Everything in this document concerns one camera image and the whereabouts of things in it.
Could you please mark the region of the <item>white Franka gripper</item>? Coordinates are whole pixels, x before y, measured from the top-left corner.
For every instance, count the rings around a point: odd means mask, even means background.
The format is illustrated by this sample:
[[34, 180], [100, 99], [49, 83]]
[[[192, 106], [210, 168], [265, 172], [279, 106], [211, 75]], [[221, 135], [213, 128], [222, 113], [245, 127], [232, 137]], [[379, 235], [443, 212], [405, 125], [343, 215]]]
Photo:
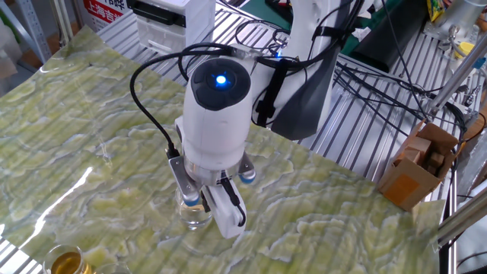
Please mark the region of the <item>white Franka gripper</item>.
[[173, 175], [184, 205], [190, 209], [201, 206], [223, 237], [236, 237], [244, 231], [247, 211], [229, 170], [206, 170], [184, 153], [174, 158]]

